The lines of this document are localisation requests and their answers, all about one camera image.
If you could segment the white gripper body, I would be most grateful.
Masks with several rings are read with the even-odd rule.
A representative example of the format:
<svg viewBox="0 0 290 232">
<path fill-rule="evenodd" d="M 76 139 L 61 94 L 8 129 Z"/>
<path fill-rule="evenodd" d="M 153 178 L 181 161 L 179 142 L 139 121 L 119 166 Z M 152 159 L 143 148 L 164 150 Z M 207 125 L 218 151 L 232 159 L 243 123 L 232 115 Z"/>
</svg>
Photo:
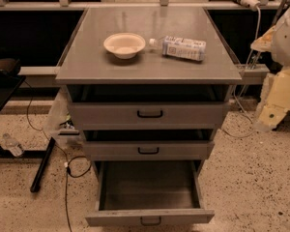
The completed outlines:
<svg viewBox="0 0 290 232">
<path fill-rule="evenodd" d="M 262 132 L 271 131 L 290 111 L 290 67 L 283 67 L 277 74 L 267 74 L 260 99 L 256 108 L 254 128 Z"/>
</svg>

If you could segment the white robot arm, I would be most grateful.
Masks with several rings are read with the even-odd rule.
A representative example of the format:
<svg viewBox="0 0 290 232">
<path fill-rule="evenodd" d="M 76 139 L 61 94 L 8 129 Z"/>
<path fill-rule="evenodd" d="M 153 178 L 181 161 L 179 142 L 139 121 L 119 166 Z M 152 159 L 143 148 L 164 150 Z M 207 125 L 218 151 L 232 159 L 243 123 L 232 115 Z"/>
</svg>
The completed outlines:
<svg viewBox="0 0 290 232">
<path fill-rule="evenodd" d="M 272 59 L 282 66 L 280 72 L 269 74 L 264 80 L 261 102 L 256 110 L 255 129 L 271 131 L 290 111 L 290 7 L 250 48 L 270 52 Z"/>
</svg>

